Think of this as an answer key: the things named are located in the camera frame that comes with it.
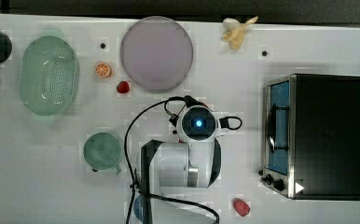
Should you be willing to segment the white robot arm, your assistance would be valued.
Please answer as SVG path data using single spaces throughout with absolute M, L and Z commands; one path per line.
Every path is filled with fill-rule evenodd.
M 163 187 L 208 188 L 218 177 L 221 148 L 215 140 L 219 124 L 215 113 L 193 105 L 181 113 L 176 124 L 179 141 L 151 140 L 137 158 L 142 224 L 215 224 L 215 220 L 164 200 Z

